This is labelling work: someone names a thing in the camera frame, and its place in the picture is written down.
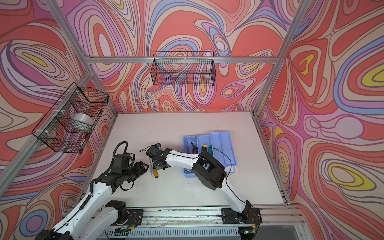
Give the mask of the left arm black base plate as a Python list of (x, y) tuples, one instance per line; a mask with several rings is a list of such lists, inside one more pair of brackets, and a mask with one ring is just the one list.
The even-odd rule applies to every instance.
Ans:
[(143, 209), (128, 210), (128, 218), (123, 223), (123, 226), (128, 226), (128, 227), (140, 226), (142, 224), (142, 221), (143, 221), (143, 214), (144, 214)]

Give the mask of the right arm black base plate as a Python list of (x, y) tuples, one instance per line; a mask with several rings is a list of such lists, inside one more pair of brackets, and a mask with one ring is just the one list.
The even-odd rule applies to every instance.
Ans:
[(263, 223), (262, 215), (259, 208), (251, 208), (244, 217), (242, 214), (233, 211), (231, 208), (222, 208), (221, 214), (218, 215), (222, 219), (223, 224), (253, 224), (260, 225)]

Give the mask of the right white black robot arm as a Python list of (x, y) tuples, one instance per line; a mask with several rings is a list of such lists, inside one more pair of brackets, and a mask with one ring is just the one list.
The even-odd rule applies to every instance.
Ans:
[(258, 227), (263, 222), (260, 209), (254, 207), (248, 200), (241, 197), (231, 185), (225, 167), (203, 146), (197, 154), (180, 153), (173, 149), (161, 150), (151, 145), (146, 155), (152, 160), (156, 170), (179, 167), (191, 170), (200, 182), (213, 191), (219, 191), (229, 203), (229, 208), (223, 208), (219, 217), (224, 224), (253, 224)]

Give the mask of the yellow black screwdriver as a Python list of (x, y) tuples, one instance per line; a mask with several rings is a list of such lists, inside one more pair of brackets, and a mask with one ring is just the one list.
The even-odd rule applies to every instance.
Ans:
[(153, 170), (153, 174), (155, 178), (159, 177), (158, 171), (156, 169)]

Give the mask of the white blue plastic tool box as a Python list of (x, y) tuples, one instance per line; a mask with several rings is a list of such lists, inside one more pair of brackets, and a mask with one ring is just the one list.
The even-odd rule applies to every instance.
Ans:
[(237, 160), (229, 132), (213, 132), (183, 138), (183, 153), (200, 154), (203, 146), (208, 147), (208, 152), (225, 167), (226, 173), (237, 172)]

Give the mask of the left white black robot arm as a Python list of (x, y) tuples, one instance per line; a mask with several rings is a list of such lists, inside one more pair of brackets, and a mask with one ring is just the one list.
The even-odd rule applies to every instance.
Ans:
[[(120, 146), (124, 150), (117, 154)], [(54, 227), (38, 233), (37, 240), (95, 240), (109, 226), (128, 221), (127, 204), (109, 198), (118, 189), (125, 191), (124, 183), (134, 184), (149, 169), (149, 165), (136, 161), (135, 154), (127, 152), (128, 146), (126, 141), (116, 146), (109, 167), (91, 180), (85, 197)]]

